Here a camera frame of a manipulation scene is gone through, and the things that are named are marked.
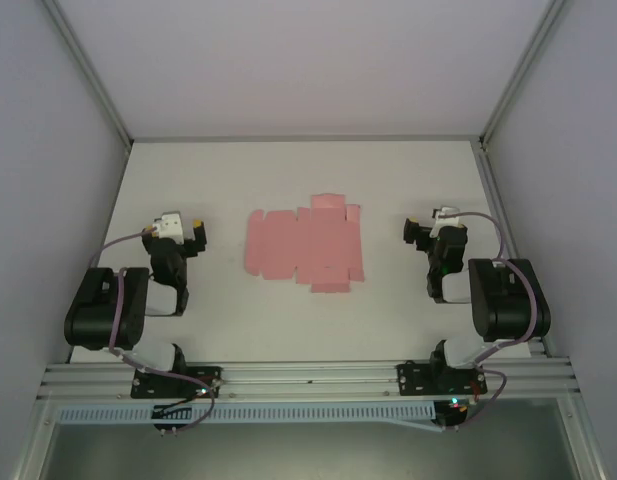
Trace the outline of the pink paper box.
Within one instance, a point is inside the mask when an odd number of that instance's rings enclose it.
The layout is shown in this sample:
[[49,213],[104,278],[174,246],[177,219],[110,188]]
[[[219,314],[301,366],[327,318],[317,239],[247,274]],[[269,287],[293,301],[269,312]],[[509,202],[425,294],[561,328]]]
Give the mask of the pink paper box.
[[341,194],[311,197],[295,210],[254,211],[247,223],[245,271],[291,280],[313,293],[348,293],[365,280],[361,207]]

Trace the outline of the aluminium frame crossbar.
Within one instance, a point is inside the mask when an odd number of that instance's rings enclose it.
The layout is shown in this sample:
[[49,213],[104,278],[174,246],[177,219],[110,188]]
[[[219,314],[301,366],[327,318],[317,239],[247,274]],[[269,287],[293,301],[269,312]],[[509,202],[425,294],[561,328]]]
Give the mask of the aluminium frame crossbar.
[[479,142],[479,135],[470,134],[294,134],[244,136],[162,136],[136,137],[134,143],[284,143],[284,142],[345,142],[345,141],[468,141]]

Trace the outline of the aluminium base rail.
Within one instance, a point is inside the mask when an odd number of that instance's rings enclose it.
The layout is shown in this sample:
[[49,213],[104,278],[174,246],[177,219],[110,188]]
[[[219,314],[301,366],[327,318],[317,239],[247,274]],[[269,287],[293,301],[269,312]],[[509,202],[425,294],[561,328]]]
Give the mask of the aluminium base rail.
[[[223,402],[396,401],[435,399],[399,394],[396,367],[406,361],[209,362],[222,369]],[[485,364],[487,392],[459,398],[544,399],[577,395],[579,384],[566,358],[534,356]],[[39,400],[121,401],[131,398],[134,369],[121,363],[54,364],[46,368]]]

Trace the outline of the aluminium frame post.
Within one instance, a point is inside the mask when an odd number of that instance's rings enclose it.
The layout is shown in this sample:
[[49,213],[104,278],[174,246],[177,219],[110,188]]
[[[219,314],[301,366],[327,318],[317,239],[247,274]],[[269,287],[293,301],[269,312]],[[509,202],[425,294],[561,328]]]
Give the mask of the aluminium frame post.
[[64,9],[61,6],[60,0],[39,0],[39,2],[49,15],[50,21],[52,22],[58,35],[65,43],[71,58],[76,63],[77,68],[91,89],[95,100],[104,113],[104,116],[109,121],[118,138],[124,145],[126,154],[129,154],[134,143],[132,135],[129,133],[124,120],[114,105],[114,102],[99,74],[97,73],[92,60],[86,52],[82,42],[78,38],[74,27],[71,25]]
[[488,144],[497,132],[505,114],[512,106],[524,80],[529,75],[535,63],[539,60],[544,47],[547,45],[547,42],[553,35],[553,31],[557,28],[561,17],[566,13],[572,1],[573,0],[548,1],[537,26],[534,28],[513,69],[511,77],[479,135],[479,142],[484,151],[487,150]]

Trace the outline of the grey metal lower frame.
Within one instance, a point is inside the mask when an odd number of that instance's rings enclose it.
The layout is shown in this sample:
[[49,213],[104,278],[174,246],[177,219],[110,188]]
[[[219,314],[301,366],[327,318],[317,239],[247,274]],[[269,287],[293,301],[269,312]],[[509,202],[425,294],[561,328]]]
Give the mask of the grey metal lower frame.
[[112,404],[37,405],[12,480],[610,480],[582,402],[500,400],[455,432],[221,405],[161,436]]

